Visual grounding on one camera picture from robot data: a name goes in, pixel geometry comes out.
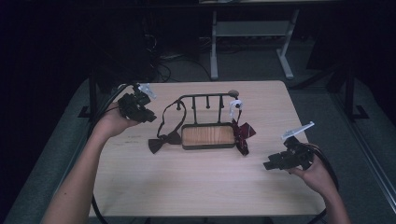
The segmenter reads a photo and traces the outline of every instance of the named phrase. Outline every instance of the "background table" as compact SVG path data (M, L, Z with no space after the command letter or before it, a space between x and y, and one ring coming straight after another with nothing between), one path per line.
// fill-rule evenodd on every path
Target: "background table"
M302 125L282 82L150 86L158 97L147 108L158 118L111 138L102 153L94 195L104 216L290 216L318 214L324 208L321 197L300 178L285 171L266 171L262 165L269 155L286 149L280 135ZM248 122L257 132L247 140L246 157L236 147L184 150L165 144L155 155L150 152L148 140L156 138L167 105L184 94L230 90L239 91L244 103L239 124ZM222 122L231 121L228 103L232 99L224 98ZM184 123L193 123L191 101L184 102L188 110ZM205 98L196 104L199 123L217 121L217 99L211 99L210 109L205 108ZM176 106L169 108L162 133L173 131L182 114ZM303 133L297 138L307 141Z

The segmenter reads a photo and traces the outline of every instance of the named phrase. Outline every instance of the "person's left hand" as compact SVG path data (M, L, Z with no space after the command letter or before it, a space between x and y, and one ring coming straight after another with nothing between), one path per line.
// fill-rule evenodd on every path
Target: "person's left hand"
M140 122L126 119L121 116L118 103L112 103L107 112L95 125L92 134L99 134L105 139L122 133L125 129L133 127Z

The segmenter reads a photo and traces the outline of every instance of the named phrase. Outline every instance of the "forearm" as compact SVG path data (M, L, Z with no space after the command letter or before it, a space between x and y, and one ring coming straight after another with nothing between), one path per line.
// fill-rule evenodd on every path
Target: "forearm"
M347 210L338 192L323 196L326 204L327 216L331 224L350 224Z
M82 223L87 219L100 153L106 140L98 135L90 137L49 204L44 223Z

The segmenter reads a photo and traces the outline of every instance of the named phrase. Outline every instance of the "person's right arm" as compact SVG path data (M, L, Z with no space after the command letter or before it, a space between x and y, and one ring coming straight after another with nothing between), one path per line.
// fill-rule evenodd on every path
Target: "person's right arm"
M327 215L329 217L329 223L351 223L344 202L338 193L331 176L318 156L315 155L314 162L305 171L299 168L292 168L287 171L299 176L309 188L316 191L323 197Z

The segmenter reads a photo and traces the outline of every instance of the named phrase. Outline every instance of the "desk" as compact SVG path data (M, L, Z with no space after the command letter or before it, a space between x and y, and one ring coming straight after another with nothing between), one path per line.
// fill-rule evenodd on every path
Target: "desk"
M150 87L158 97L147 108L158 118L111 138L103 150L94 195L104 216L292 216L322 211L321 197L300 178L266 171L262 165L269 155L286 149L280 135L302 125L282 82L153 83ZM163 110L179 96L230 90L239 91L244 103L239 123L248 122L257 132L247 140L246 157L236 147L184 150L165 144L156 154L150 152L148 139L156 138ZM193 123L191 102L183 102L184 123ZM222 122L231 121L228 102L224 98ZM205 104L205 99L196 100L198 122L216 122L217 107L206 109ZM173 131L182 114L183 110L170 107L162 133ZM304 133L297 138L307 141Z

